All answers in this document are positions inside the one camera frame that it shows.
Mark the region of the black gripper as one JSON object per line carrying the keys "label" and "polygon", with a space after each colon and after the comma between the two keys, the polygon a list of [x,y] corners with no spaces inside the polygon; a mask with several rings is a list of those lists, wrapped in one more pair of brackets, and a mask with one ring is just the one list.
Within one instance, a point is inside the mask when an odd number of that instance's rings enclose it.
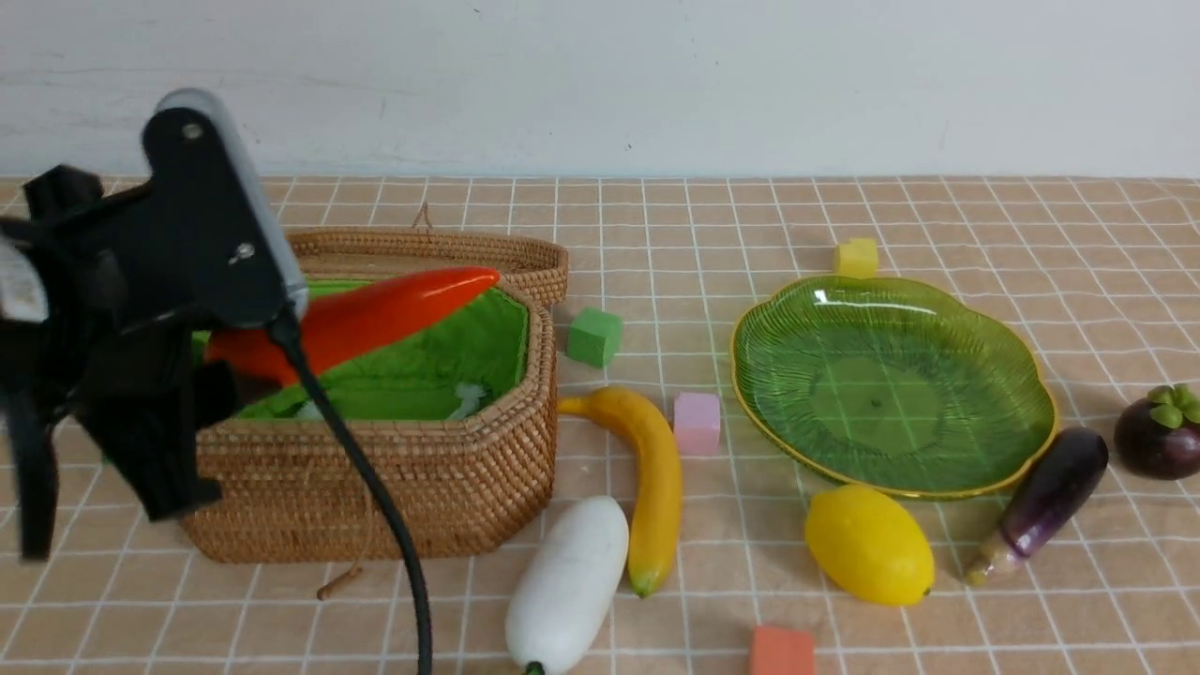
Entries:
{"label": "black gripper", "polygon": [[264,329],[292,360],[292,313],[222,325],[172,269],[174,247],[151,179],[106,196],[68,165],[25,185],[28,219],[2,219],[2,418],[14,464],[19,555],[48,560],[60,474],[53,430],[76,417],[133,488],[150,520],[218,503],[197,436],[281,388],[199,363],[198,331]]}

